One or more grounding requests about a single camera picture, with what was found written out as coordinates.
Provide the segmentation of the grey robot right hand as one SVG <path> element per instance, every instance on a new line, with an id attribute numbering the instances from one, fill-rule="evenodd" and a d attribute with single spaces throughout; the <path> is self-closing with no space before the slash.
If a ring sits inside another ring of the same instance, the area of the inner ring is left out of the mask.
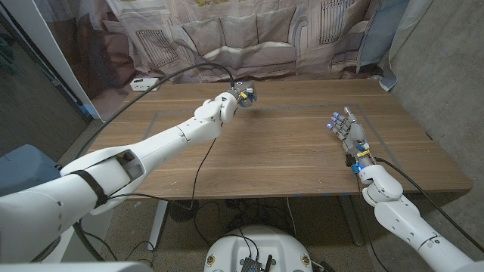
<path id="1" fill-rule="evenodd" d="M 375 164 L 365 130 L 348 107 L 344 107 L 344 113 L 334 112 L 327 127 L 341 140 L 346 153 L 345 164 L 355 174 Z"/>

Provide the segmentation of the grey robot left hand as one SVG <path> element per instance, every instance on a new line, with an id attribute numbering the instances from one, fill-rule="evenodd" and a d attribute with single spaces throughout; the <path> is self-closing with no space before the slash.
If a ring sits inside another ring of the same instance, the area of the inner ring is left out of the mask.
<path id="1" fill-rule="evenodd" d="M 234 87 L 230 87 L 228 92 L 235 96 L 237 103 L 241 107 L 251 107 L 254 102 L 257 102 L 257 92 L 255 83 L 250 82 L 235 82 Z"/>

